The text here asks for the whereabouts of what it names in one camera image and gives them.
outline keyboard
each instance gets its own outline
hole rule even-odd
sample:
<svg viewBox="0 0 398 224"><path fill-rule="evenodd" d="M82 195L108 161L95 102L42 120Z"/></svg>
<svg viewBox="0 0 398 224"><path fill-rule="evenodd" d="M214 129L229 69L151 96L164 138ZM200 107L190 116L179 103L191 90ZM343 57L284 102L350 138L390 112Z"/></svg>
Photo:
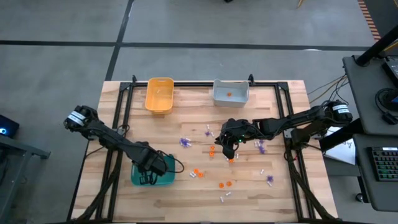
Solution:
<svg viewBox="0 0 398 224"><path fill-rule="evenodd" d="M376 179L398 182L398 147L370 147L370 152Z"/></svg>

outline orange bin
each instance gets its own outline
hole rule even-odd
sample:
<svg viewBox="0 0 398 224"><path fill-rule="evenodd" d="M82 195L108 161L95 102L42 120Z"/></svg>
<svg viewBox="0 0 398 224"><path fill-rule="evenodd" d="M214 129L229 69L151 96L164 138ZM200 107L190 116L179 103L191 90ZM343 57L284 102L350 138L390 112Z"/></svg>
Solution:
<svg viewBox="0 0 398 224"><path fill-rule="evenodd" d="M155 114L171 113L173 107L174 80L151 78L148 81L145 108Z"/></svg>

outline blue light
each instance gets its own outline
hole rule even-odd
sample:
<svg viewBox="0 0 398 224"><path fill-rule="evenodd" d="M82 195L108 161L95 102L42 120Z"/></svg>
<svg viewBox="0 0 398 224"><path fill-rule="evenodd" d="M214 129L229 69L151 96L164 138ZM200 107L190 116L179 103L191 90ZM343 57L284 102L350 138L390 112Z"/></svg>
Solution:
<svg viewBox="0 0 398 224"><path fill-rule="evenodd" d="M0 128L0 134L7 134L7 129Z"/></svg>

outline wooden table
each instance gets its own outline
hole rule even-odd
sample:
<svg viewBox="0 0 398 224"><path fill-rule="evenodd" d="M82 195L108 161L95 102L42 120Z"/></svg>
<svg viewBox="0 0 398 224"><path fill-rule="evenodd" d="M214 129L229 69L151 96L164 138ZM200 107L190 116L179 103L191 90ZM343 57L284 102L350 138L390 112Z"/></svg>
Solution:
<svg viewBox="0 0 398 224"><path fill-rule="evenodd" d="M309 109L304 82L288 83L294 112ZM120 82L105 82L99 100L99 118L108 126L112 125L119 84ZM260 154L253 142L241 144L239 159L229 164L221 153L221 146L216 146L214 158L209 157L214 138L204 134L207 124L215 135L220 133L221 125L228 118L278 118L272 87L251 88L249 101L241 109L214 106L209 87L176 87L173 111L168 115L153 115L147 111L145 98L146 88L134 88L129 117L131 130L126 137L131 141L149 141L154 149L173 154L183 162L185 172L177 174L175 182L170 186L136 187L130 180L131 160L124 155L114 222L297 221L281 135L266 141L267 154ZM121 111L120 124L124 108ZM192 147L182 148L179 144L181 137L191 139ZM91 142L88 153L99 147L97 142ZM303 156L311 190L328 212L337 217L321 152L306 148ZM105 157L104 149L86 159L72 218L81 215L98 193ZM204 177L191 178L189 173L193 169L200 169ZM274 176L272 187L265 181L267 175ZM220 182L225 184L229 180L233 183L231 187L218 187ZM223 196L224 203L220 202L220 196ZM308 216L301 191L300 197L304 214Z"/></svg>

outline gray concrete floor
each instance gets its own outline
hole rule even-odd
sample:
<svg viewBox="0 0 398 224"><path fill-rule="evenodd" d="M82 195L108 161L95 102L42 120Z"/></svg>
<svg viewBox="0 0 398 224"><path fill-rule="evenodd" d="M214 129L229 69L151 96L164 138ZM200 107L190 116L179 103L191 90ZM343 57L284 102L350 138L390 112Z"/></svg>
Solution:
<svg viewBox="0 0 398 224"><path fill-rule="evenodd" d="M0 40L116 41L127 0L0 0ZM135 0L125 42L367 46L371 33L356 0ZM17 139L52 152L33 159L12 218L66 219L87 141L63 128L76 105L96 107L112 47L0 45L0 113L21 124ZM361 52L154 49L120 51L113 80L305 80L307 91L344 74ZM358 116L349 85L340 91ZM319 94L310 95L310 99ZM326 100L320 98L313 105ZM395 223L396 213L354 201L356 179L330 177L339 217Z"/></svg>

